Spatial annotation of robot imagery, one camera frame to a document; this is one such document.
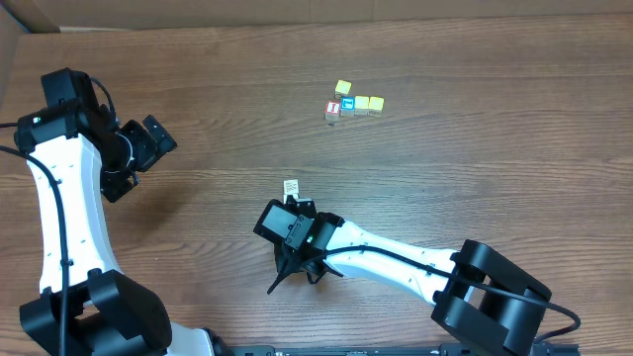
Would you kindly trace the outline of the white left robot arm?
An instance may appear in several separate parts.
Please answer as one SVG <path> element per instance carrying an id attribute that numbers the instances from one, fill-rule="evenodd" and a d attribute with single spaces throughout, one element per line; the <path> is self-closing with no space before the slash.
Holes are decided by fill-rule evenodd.
<path id="1" fill-rule="evenodd" d="M 176 141 L 154 117 L 121 123 L 103 85 L 63 68 L 42 79 L 45 107 L 17 122 L 33 174 L 44 260 L 39 296 L 19 309 L 24 331 L 51 355 L 217 355 L 205 328 L 173 322 L 153 291 L 126 276 L 103 206 L 137 185 Z"/>

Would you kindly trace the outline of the white M wooden block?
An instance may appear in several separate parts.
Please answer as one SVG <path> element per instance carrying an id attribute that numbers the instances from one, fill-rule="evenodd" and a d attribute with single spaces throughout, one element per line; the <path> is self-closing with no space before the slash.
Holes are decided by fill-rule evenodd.
<path id="1" fill-rule="evenodd" d="M 293 196 L 295 199 L 299 197 L 299 181 L 296 179 L 283 181 L 284 196 Z"/>

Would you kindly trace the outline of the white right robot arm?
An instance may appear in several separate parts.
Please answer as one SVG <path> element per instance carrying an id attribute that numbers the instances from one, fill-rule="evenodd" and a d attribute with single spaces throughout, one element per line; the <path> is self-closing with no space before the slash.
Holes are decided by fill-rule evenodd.
<path id="1" fill-rule="evenodd" d="M 491 247 L 458 250 L 405 244 L 371 233 L 309 199 L 268 203 L 254 233 L 272 242 L 282 282 L 306 272 L 400 288 L 433 307 L 432 319 L 478 355 L 529 355 L 550 290 Z"/>

